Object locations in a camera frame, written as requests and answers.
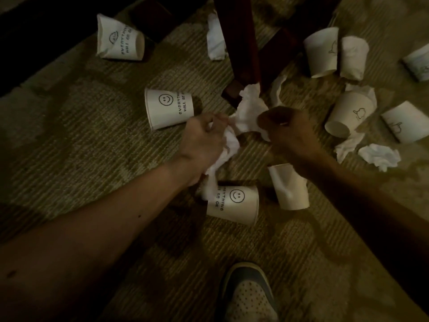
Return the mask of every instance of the human hand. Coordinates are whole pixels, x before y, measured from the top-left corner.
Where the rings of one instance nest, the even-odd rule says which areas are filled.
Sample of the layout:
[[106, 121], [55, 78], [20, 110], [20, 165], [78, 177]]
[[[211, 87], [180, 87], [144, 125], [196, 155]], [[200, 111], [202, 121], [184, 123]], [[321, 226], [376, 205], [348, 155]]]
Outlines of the human hand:
[[203, 113], [191, 117], [185, 126], [176, 158], [191, 163], [190, 186], [196, 184], [206, 170], [220, 157], [226, 140], [223, 137], [229, 118], [225, 114]]
[[258, 125], [268, 132], [275, 150], [281, 152], [305, 178], [309, 178], [309, 170], [327, 156], [308, 115], [302, 111], [277, 106], [259, 115]]

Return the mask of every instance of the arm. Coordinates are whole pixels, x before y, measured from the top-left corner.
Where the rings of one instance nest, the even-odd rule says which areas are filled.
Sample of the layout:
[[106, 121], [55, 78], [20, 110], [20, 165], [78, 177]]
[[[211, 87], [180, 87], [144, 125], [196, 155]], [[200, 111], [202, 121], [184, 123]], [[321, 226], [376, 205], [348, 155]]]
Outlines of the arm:
[[428, 313], [429, 222], [341, 167], [322, 150], [303, 112], [273, 108], [259, 117], [258, 124], [268, 131], [277, 151], [323, 192], [405, 292]]
[[0, 320], [46, 319], [74, 302], [217, 160], [227, 122], [209, 113], [191, 118], [172, 160], [2, 245]]

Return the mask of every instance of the crumpled paper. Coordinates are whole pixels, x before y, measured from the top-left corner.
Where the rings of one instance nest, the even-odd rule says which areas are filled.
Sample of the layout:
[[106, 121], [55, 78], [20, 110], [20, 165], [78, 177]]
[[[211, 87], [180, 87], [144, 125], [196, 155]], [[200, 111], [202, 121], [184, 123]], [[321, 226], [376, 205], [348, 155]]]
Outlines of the crumpled paper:
[[233, 157], [233, 155], [235, 155], [240, 148], [239, 140], [237, 139], [234, 133], [234, 130], [231, 126], [228, 126], [225, 129], [223, 136], [225, 137], [227, 143], [223, 148], [222, 154], [217, 159], [217, 161], [206, 171], [206, 175], [208, 175], [208, 178], [205, 184], [202, 186], [202, 191], [201, 191], [201, 198], [205, 201], [210, 201], [216, 198], [216, 194], [217, 194], [216, 171], [223, 164], [225, 164], [231, 157]]
[[261, 133], [265, 141], [270, 141], [267, 131], [258, 126], [258, 116], [268, 111], [265, 102], [259, 98], [261, 87], [258, 84], [247, 85], [241, 92], [243, 98], [237, 107], [237, 111], [231, 115], [230, 124], [233, 126], [236, 135], [244, 132], [256, 131]]
[[364, 96], [367, 96], [374, 103], [374, 107], [377, 107], [377, 97], [375, 96], [375, 90], [370, 86], [356, 86], [351, 84], [346, 84], [345, 91], [354, 91], [356, 93], [360, 93]]
[[398, 167], [398, 162], [401, 161], [401, 156], [397, 149], [392, 150], [387, 146], [376, 145], [375, 143], [359, 149], [358, 154], [367, 163], [378, 167], [380, 172], [387, 172], [388, 167]]
[[284, 106], [282, 101], [280, 100], [280, 92], [282, 91], [282, 83], [285, 82], [287, 79], [287, 75], [279, 75], [276, 80], [272, 82], [271, 85], [271, 92], [270, 92], [270, 98], [271, 98], [271, 104], [275, 106]]
[[337, 154], [337, 162], [342, 163], [347, 154], [354, 151], [357, 145], [361, 143], [364, 136], [364, 133], [353, 131], [346, 141], [335, 146], [334, 152]]
[[223, 38], [221, 23], [216, 13], [208, 15], [207, 52], [208, 57], [214, 60], [225, 59], [227, 45]]

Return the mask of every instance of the beige carpet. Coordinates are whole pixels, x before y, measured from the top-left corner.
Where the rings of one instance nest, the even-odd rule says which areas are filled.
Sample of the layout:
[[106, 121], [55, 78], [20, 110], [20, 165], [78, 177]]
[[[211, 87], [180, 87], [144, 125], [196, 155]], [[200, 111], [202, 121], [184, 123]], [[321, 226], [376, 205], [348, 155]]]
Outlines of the beige carpet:
[[[298, 1], [253, 0], [260, 46]], [[187, 91], [205, 111], [233, 112], [220, 96], [233, 77], [229, 61], [207, 57], [212, 9], [198, 10], [145, 63], [95, 57], [94, 34], [0, 100], [0, 241], [109, 193], [175, 152], [184, 125], [151, 132], [145, 87]], [[126, 12], [118, 18], [128, 20]], [[429, 218], [429, 141], [400, 145], [379, 117], [404, 100], [429, 114], [429, 84], [414, 82], [398, 64], [429, 42], [429, 0], [343, 0], [336, 25], [341, 36], [357, 34], [371, 47], [363, 83], [376, 87], [379, 108], [360, 127], [363, 144], [390, 145], [403, 157], [388, 173], [356, 153], [344, 165]], [[290, 79], [281, 99], [309, 111], [332, 153], [339, 140], [322, 122], [346, 80], [308, 78], [302, 57], [284, 72]], [[256, 226], [206, 217], [183, 192], [121, 261], [111, 300], [94, 296], [78, 321], [93, 320], [98, 310], [107, 321], [211, 320], [218, 282], [238, 260], [262, 267], [285, 321], [429, 321], [314, 185], [308, 210], [280, 211], [266, 170], [275, 160], [269, 145], [252, 133], [240, 142], [220, 179], [258, 185]]]

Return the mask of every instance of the forearm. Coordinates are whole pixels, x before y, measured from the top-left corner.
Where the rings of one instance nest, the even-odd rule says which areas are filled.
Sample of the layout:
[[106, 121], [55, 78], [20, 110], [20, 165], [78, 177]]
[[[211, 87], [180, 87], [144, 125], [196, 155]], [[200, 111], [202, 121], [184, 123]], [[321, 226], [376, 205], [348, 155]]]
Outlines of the forearm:
[[2, 286], [13, 288], [32, 306], [61, 309], [105, 272], [187, 186], [190, 171], [186, 160], [170, 161], [3, 245]]
[[410, 297], [428, 312], [421, 294], [429, 286], [429, 223], [330, 157], [318, 161], [310, 179]]

